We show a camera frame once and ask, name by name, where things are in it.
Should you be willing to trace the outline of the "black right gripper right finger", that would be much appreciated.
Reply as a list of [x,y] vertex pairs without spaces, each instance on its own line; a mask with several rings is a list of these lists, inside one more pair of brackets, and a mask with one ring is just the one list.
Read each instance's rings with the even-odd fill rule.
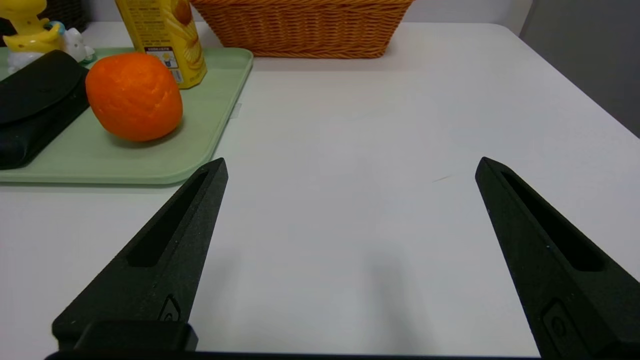
[[637,360],[639,282],[505,164],[475,181],[541,357]]

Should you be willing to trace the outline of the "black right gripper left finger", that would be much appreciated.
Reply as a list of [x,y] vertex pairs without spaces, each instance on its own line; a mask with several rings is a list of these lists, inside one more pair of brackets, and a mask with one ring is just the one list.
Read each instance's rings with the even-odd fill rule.
[[194,351],[189,324],[228,181],[199,167],[53,321],[60,351]]

